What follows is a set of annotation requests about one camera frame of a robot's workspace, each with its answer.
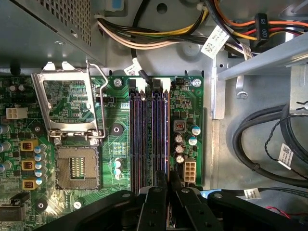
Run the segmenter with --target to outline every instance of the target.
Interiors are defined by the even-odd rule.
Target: motherboard
[[[0,230],[30,231],[116,191],[138,194],[157,170],[201,186],[202,77],[153,77],[149,87],[140,77],[70,75],[0,77]]]

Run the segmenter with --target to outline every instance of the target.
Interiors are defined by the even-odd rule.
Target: small capacitor
[[[26,90],[26,88],[24,87],[24,85],[19,85],[18,86],[18,90],[20,90],[20,91],[24,91],[24,90]]]
[[[178,145],[178,146],[176,146],[175,147],[175,152],[176,153],[183,153],[183,151],[184,151],[184,148],[183,148],[183,146],[182,145]]]
[[[42,167],[45,167],[46,165],[47,165],[47,161],[42,160],[40,162],[36,162],[34,167],[35,167],[35,169],[41,169]]]
[[[6,134],[10,131],[10,126],[8,125],[0,125],[0,135]]]
[[[36,177],[41,177],[44,174],[46,174],[46,172],[47,172],[47,168],[46,167],[42,167],[40,170],[35,170],[34,175]]]
[[[115,168],[121,167],[121,165],[122,165],[122,159],[120,158],[115,159],[114,161]]]
[[[8,151],[11,149],[11,144],[9,142],[0,143],[0,153]]]
[[[187,141],[188,141],[189,145],[195,146],[197,144],[197,137],[195,137],[194,135],[189,135],[187,137]]]
[[[0,173],[10,170],[12,168],[12,163],[10,161],[5,161],[4,163],[0,164]]]
[[[184,138],[183,138],[183,136],[181,135],[181,134],[176,134],[176,136],[175,136],[175,138],[174,138],[174,141],[176,142],[176,143],[182,143],[183,142],[183,140],[184,140]]]
[[[73,207],[75,209],[80,209],[82,206],[85,205],[85,203],[86,203],[85,199],[80,197],[73,203]]]
[[[37,185],[41,185],[42,183],[45,183],[47,180],[48,180],[48,176],[46,174],[44,174],[43,176],[36,178],[35,183]]]
[[[114,174],[116,175],[116,176],[118,176],[118,175],[120,175],[121,174],[121,172],[122,172],[122,168],[116,168],[115,170],[114,170]]]
[[[46,151],[47,146],[45,144],[40,144],[39,146],[34,147],[34,153],[39,154],[41,152]]]
[[[44,160],[46,158],[46,155],[47,155],[46,152],[42,152],[42,153],[36,154],[34,156],[34,160],[37,161],[37,162],[42,161],[42,160]]]
[[[191,131],[192,131],[192,134],[195,136],[198,136],[201,133],[201,129],[197,125],[192,125]]]
[[[15,85],[10,86],[10,91],[17,91],[17,87]]]
[[[176,162],[178,164],[183,164],[184,162],[184,155],[183,154],[178,154],[177,157],[175,158]]]

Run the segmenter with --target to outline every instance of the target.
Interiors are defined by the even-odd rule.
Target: yellow wire
[[[205,17],[207,16],[208,11],[204,10],[203,16],[202,16],[202,20],[201,22],[203,22],[205,20]],[[140,34],[140,35],[178,35],[178,34],[184,34],[187,31],[189,31],[192,27],[194,26],[194,24],[191,24],[190,26],[187,26],[185,28],[182,29],[178,29],[178,30],[172,30],[172,31],[166,31],[166,32],[138,32],[138,31],[130,31],[131,33],[134,34]]]
[[[237,35],[238,37],[241,37],[241,38],[245,38],[245,39],[249,39],[249,40],[257,40],[257,38],[255,38],[255,37],[251,37],[251,36],[248,36],[248,35],[243,35],[243,34],[238,33],[236,31],[233,31],[232,33],[234,35]]]

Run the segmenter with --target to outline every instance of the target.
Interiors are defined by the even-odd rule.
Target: green circuit board
[[[120,78],[123,82],[121,87],[114,86],[114,79]],[[178,170],[182,176],[183,169],[175,161],[174,154],[174,120],[185,120],[187,129],[183,133],[185,158],[192,158],[197,164],[196,184],[202,184],[202,138],[203,132],[197,137],[195,147],[190,146],[187,137],[191,135],[191,126],[197,125],[203,128],[203,84],[195,88],[192,80],[201,77],[181,77],[185,81],[181,85],[175,85],[175,77],[167,77],[172,81],[170,91],[170,169]],[[29,193],[29,199],[24,202],[23,218],[10,220],[2,218],[0,211],[0,230],[27,231],[49,223],[61,216],[76,210],[75,202],[81,202],[82,206],[95,202],[119,190],[131,189],[131,166],[130,166],[130,135],[129,117],[130,105],[128,94],[129,77],[109,77],[109,84],[104,91],[105,125],[107,137],[101,146],[92,147],[84,138],[65,139],[61,147],[48,141],[46,129],[42,119],[41,110],[33,89],[31,77],[0,77],[0,112],[1,125],[10,127],[10,131],[0,136],[1,143],[9,142],[11,149],[0,153],[0,163],[10,162],[12,167],[0,173],[0,205],[9,205],[10,198],[17,193]],[[101,102],[99,87],[103,83],[101,77],[92,77],[92,92],[99,128],[102,128]],[[87,123],[94,117],[87,109],[87,96],[83,82],[53,81],[45,83],[45,90],[49,102],[52,104],[50,116],[54,122],[60,123]],[[7,108],[27,108],[27,118],[7,119]],[[121,135],[114,135],[114,124],[120,124],[123,128]],[[34,190],[23,188],[24,180],[35,179],[34,170],[23,170],[25,160],[33,160],[33,151],[22,151],[21,143],[28,141],[45,144],[46,169],[48,179]],[[59,151],[81,150],[97,155],[97,187],[89,188],[61,188],[59,183]],[[120,174],[115,173],[115,161],[120,160]],[[47,202],[47,208],[41,210],[38,205],[42,201]]]

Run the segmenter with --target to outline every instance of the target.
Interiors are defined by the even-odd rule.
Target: barcode sticker
[[[216,26],[202,47],[201,52],[214,59],[229,37],[219,26]]]
[[[252,54],[250,47],[243,44],[242,42],[241,42],[241,46],[242,46],[243,51],[244,51],[245,60],[252,59],[254,57],[254,55]]]
[[[260,199],[261,195],[258,188],[244,190],[246,200]]]
[[[278,163],[285,166],[287,169],[291,170],[291,162],[293,154],[294,153],[291,151],[289,146],[283,143],[280,149]]]

